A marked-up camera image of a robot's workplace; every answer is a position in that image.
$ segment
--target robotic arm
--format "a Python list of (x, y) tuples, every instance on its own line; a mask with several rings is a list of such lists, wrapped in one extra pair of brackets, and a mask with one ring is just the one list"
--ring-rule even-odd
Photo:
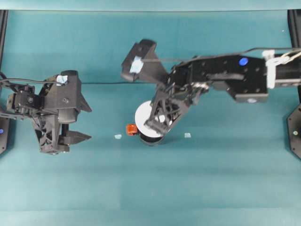
[[(8, 97), (7, 108), (0, 107), (0, 117), (15, 120), (29, 118), (42, 153), (69, 152), (70, 145), (91, 138), (69, 130), (69, 124), (77, 121), (81, 110), (92, 111), (81, 93), (77, 71), (64, 71), (45, 81), (7, 79), (2, 73), (1, 76), (0, 88), (11, 89), (13, 93)], [(39, 94), (35, 94), (34, 86), (10, 81), (43, 83), (43, 87)]]
[[(255, 48), (233, 54), (196, 56), (174, 65), (167, 73), (155, 48), (156, 43), (151, 40), (136, 43), (123, 62), (121, 73), (130, 82), (157, 84), (155, 97), (138, 107), (135, 125), (127, 128), (129, 135), (137, 134), (149, 145), (161, 141), (210, 87), (226, 91), (236, 102), (256, 103), (267, 100), (268, 89), (301, 85), (298, 59), (301, 49), (282, 55), (275, 55), (270, 48)], [(254, 50), (264, 50), (263, 58), (246, 56)], [(291, 150), (301, 158), (299, 109), (301, 105), (287, 122)]]

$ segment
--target black metal frame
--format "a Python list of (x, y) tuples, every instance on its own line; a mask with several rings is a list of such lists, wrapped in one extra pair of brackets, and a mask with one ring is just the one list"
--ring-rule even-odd
[[(0, 10), (0, 71), (2, 65), (7, 21), (8, 21), (8, 10)], [(10, 123), (10, 119), (0, 118), (0, 128), (2, 129), (2, 133), (0, 134), (0, 154), (6, 150), (8, 145), (9, 123)]]

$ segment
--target blue led light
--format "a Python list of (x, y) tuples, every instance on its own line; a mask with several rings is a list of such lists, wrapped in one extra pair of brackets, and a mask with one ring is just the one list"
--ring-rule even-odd
[(248, 58), (243, 57), (239, 60), (239, 65), (240, 66), (245, 66), (249, 62)]

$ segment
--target black cable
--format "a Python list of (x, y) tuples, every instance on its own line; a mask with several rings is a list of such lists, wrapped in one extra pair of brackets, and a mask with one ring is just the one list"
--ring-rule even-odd
[(196, 60), (202, 60), (202, 59), (214, 59), (214, 58), (219, 58), (219, 57), (228, 57), (228, 56), (236, 56), (236, 55), (241, 55), (249, 52), (253, 52), (256, 50), (300, 50), (301, 48), (292, 48), (292, 47), (285, 47), (285, 48), (268, 48), (268, 47), (256, 47), (256, 48), (251, 48), (245, 51), (241, 52), (234, 52), (234, 53), (226, 53), (226, 54), (218, 54), (218, 55), (211, 55), (211, 56), (197, 56), (192, 59), (141, 59), (142, 62), (182, 62), (180, 65), (196, 61)]
[(3, 72), (0, 72), (0, 76), (2, 79), (0, 79), (0, 82), (2, 81), (24, 81), (24, 82), (31, 82), (31, 83), (39, 83), (39, 84), (58, 84), (61, 86), (64, 86), (64, 83), (60, 83), (58, 81), (37, 81), (32, 79), (18, 79), (18, 78), (7, 78)]
[(150, 84), (149, 82), (128, 82), (128, 81), (117, 81), (117, 82), (83, 82), (83, 85), (119, 85), (119, 84)]

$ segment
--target screw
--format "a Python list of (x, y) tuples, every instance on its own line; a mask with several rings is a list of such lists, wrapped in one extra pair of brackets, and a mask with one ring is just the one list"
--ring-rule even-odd
[(68, 98), (63, 98), (63, 102), (65, 102), (67, 104), (67, 103), (69, 103), (69, 99)]
[(33, 102), (33, 97), (28, 97), (28, 98), (27, 98), (27, 101), (28, 101), (29, 103), (32, 103), (32, 102)]

